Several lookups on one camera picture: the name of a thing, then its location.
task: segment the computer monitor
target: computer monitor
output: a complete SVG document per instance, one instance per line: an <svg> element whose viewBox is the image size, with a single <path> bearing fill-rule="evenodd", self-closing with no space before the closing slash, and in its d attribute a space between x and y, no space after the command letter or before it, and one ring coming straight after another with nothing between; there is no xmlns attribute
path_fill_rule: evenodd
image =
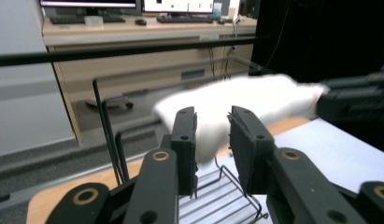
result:
<svg viewBox="0 0 384 224"><path fill-rule="evenodd" d="M142 0L142 11L172 15L211 14L214 0Z"/></svg>
<svg viewBox="0 0 384 224"><path fill-rule="evenodd" d="M42 7L82 7L88 15L107 8L136 8L136 0L39 0Z"/></svg>

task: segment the black metal rod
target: black metal rod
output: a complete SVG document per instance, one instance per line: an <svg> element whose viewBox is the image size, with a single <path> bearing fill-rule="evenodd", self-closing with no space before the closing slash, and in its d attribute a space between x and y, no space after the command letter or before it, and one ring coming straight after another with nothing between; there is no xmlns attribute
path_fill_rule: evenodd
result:
<svg viewBox="0 0 384 224"><path fill-rule="evenodd" d="M160 45L137 45L104 49L81 49L61 52L38 52L25 54L0 55L0 67L33 63L54 63L134 54L163 52L182 49L206 49L222 46L253 44L263 37L238 37L211 41L184 41Z"/></svg>

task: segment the white cloth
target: white cloth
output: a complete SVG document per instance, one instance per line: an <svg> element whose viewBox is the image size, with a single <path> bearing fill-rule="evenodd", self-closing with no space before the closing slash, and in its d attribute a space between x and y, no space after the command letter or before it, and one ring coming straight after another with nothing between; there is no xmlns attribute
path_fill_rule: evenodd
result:
<svg viewBox="0 0 384 224"><path fill-rule="evenodd" d="M157 102L152 113L172 132L177 112L194 106L197 113L196 160L207 163L229 142L227 119L232 105L252 111L264 125L289 116L316 117L315 103L328 91L321 84L297 83L283 74L234 77L169 95Z"/></svg>

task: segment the metal wire rack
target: metal wire rack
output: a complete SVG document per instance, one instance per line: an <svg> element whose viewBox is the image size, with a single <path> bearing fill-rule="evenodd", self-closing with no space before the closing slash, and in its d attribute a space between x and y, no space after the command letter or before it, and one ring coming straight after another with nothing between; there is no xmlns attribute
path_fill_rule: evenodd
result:
<svg viewBox="0 0 384 224"><path fill-rule="evenodd" d="M245 195L225 166L199 177L196 197L179 198L179 223L256 223L268 218L254 197Z"/></svg>

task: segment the gray floor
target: gray floor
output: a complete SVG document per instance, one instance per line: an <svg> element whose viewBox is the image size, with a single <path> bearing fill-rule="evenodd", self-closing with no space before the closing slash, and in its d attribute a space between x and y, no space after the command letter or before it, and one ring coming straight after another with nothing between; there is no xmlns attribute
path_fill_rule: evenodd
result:
<svg viewBox="0 0 384 224"><path fill-rule="evenodd" d="M150 116L152 106L158 99L179 90L175 88L136 96L131 99L135 103L133 109L110 108L109 116L114 131ZM0 195L10 194L9 201L0 203L0 223L25 223L28 199L37 189L45 188L61 178L110 166L97 108L84 102L77 103L76 108L83 137L82 146L68 143L0 159ZM130 133L124 140L126 157L158 146L152 128Z"/></svg>

